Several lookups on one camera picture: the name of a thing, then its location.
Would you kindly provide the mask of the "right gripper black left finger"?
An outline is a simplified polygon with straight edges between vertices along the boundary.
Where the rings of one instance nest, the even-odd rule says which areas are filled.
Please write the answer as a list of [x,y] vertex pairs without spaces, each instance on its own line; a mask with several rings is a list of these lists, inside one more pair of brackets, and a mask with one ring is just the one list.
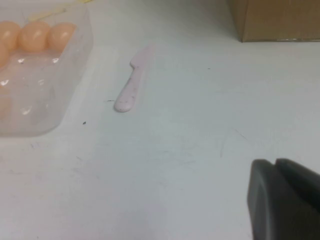
[[318,240],[320,200],[305,200],[290,186],[276,163],[251,164],[247,193],[255,240]]

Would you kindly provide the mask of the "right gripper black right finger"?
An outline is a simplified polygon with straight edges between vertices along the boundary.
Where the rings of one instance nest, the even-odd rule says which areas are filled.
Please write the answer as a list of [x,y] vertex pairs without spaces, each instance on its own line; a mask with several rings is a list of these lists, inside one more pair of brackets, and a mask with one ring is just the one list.
[[318,173],[286,158],[278,158],[275,166],[301,198],[320,199],[320,175]]

